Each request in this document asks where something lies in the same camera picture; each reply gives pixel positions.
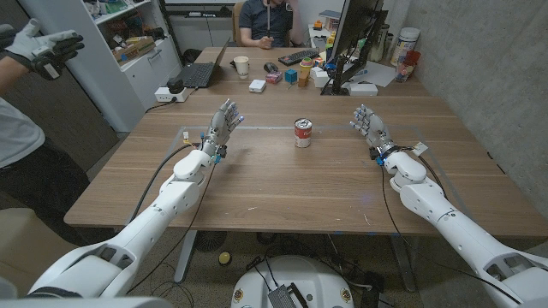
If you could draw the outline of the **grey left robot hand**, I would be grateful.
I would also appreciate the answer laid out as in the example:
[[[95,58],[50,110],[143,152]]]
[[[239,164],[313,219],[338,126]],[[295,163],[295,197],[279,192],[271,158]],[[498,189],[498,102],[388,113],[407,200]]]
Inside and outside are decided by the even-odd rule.
[[[236,102],[227,99],[213,114],[201,150],[212,156],[219,147],[226,145],[230,134],[243,120],[244,116],[240,115]]]

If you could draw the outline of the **person's gloved hand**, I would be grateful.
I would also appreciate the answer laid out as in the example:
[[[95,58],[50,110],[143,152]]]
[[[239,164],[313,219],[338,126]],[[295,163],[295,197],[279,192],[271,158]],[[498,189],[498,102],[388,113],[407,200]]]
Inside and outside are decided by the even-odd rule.
[[[74,30],[39,36],[40,23],[31,19],[20,31],[1,25],[1,52],[46,80],[62,75],[65,62],[85,47],[83,37]]]

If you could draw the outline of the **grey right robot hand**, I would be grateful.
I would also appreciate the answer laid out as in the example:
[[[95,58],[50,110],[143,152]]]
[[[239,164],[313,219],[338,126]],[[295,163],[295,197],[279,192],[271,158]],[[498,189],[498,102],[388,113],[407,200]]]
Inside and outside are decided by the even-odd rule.
[[[396,150],[388,128],[383,120],[372,109],[362,104],[354,113],[350,126],[366,138],[366,142],[374,151],[374,156],[385,159]]]

